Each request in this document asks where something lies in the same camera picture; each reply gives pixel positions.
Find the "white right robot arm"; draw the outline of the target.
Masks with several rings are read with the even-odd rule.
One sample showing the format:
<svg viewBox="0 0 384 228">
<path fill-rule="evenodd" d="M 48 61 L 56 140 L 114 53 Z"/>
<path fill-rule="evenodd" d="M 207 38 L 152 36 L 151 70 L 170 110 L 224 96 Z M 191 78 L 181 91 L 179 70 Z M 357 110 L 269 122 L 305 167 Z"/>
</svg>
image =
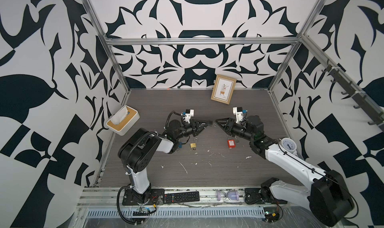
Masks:
<svg viewBox="0 0 384 228">
<path fill-rule="evenodd" d="M 356 207 L 355 199 L 340 173 L 325 171 L 297 157 L 297 144 L 293 140 L 283 138 L 277 141 L 268 137 L 260 117 L 250 116 L 241 122 L 233 118 L 217 119 L 215 122 L 228 136 L 249 141 L 255 154 L 278 165 L 301 183 L 296 186 L 270 178 L 261 184 L 258 195 L 246 194 L 247 204 L 286 201 L 311 211 L 328 227 L 336 225 Z"/>
</svg>

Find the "red padlock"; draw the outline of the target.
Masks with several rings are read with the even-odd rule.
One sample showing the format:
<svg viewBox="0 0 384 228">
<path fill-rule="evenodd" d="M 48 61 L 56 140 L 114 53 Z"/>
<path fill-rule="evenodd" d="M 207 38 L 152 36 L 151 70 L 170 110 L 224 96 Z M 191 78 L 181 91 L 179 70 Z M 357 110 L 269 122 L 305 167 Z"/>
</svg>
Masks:
<svg viewBox="0 0 384 228">
<path fill-rule="evenodd" d="M 237 146 L 237 140 L 233 137 L 230 137 L 227 139 L 227 143 L 228 143 L 228 148 L 229 149 L 233 149 Z"/>
</svg>

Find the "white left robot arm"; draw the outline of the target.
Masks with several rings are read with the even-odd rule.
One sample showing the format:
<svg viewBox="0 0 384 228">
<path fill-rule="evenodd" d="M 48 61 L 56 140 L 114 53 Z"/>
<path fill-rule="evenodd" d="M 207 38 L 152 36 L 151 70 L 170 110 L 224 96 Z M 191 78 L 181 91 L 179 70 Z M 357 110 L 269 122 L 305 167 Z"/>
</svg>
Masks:
<svg viewBox="0 0 384 228">
<path fill-rule="evenodd" d="M 163 189 L 152 189 L 147 166 L 156 152 L 172 154 L 182 145 L 181 138 L 196 138 L 213 121 L 194 118 L 194 110 L 184 113 L 169 113 L 162 134 L 137 130 L 119 149 L 118 157 L 129 176 L 130 184 L 119 189 L 117 210 L 120 218 L 127 224 L 137 226 L 157 211 L 157 204 L 165 202 Z"/>
</svg>

